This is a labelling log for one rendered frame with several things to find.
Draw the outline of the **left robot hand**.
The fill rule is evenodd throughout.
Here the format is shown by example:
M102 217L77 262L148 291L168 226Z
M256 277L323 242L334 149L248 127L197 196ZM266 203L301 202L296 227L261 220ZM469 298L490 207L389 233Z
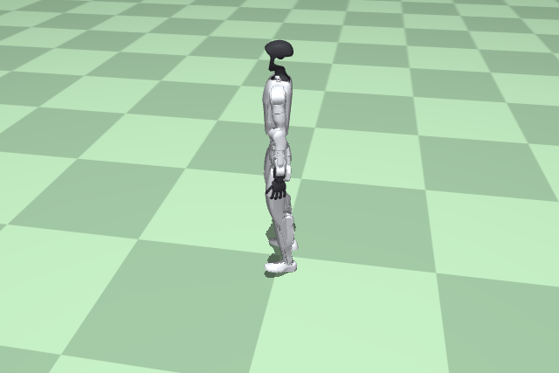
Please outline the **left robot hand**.
M286 174L286 170L285 170L285 174ZM286 183L283 180L283 179L285 179L285 175L284 176L276 176L276 168L274 167L273 178L274 178L274 180L272 181L272 185L266 191L266 194L270 190L273 190L273 193L272 193L272 196L270 197L270 199L274 198L274 200L277 200L278 195L279 195L279 199L282 198L282 191L283 191L283 197L286 197ZM276 192L276 195L274 197L275 192Z

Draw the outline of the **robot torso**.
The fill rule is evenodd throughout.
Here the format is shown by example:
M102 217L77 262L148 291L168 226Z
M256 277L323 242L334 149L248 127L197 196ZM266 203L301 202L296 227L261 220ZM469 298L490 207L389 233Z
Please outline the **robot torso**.
M291 113L291 105L292 105L292 96L293 96L293 83L292 83L292 79L290 77L290 75L288 75L290 77L290 83L285 82L285 81L281 81L280 76L275 75L275 79L277 80L271 80L271 77L274 76L271 75L269 77L269 79L266 82L265 88L264 88L264 92L263 92L263 107L264 107L264 119L265 119L265 130L266 130L266 134L269 135L269 131L272 128L275 128L275 124L273 122L273 116L272 116L272 108L270 105L270 101L269 101L269 93L270 91L272 91L272 87L274 86L283 86L284 90L286 91L286 135L288 134L288 128L289 128L289 120L290 120L290 113ZM278 80L279 79L279 80ZM269 155L269 159L271 164L273 163L273 144L274 141L272 141L270 139L270 144L269 144L269 148L268 148L268 155ZM289 147L288 142L286 142L286 161L287 164L290 165L290 162L292 161L292 155L291 155L291 150Z

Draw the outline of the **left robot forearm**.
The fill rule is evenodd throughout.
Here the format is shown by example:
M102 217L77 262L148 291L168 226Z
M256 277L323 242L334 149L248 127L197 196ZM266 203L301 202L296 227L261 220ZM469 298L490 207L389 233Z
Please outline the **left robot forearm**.
M276 176L285 175L286 160L286 137L283 131L275 132L273 144L273 163L276 168Z

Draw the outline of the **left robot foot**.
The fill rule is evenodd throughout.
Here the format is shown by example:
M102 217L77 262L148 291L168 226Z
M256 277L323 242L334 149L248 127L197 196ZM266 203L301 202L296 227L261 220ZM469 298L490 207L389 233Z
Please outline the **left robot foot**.
M295 272L297 264L294 260L292 260L292 264L287 266L285 261L281 259L275 262L265 263L264 268L271 273Z

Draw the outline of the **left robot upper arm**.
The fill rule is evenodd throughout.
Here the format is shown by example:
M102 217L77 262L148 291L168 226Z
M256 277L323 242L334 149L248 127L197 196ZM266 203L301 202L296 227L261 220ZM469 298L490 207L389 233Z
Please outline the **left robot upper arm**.
M273 122L275 128L269 131L269 138L274 141L273 136L277 131L283 131L286 136L286 91L283 86L274 86L269 93L269 101L272 108Z

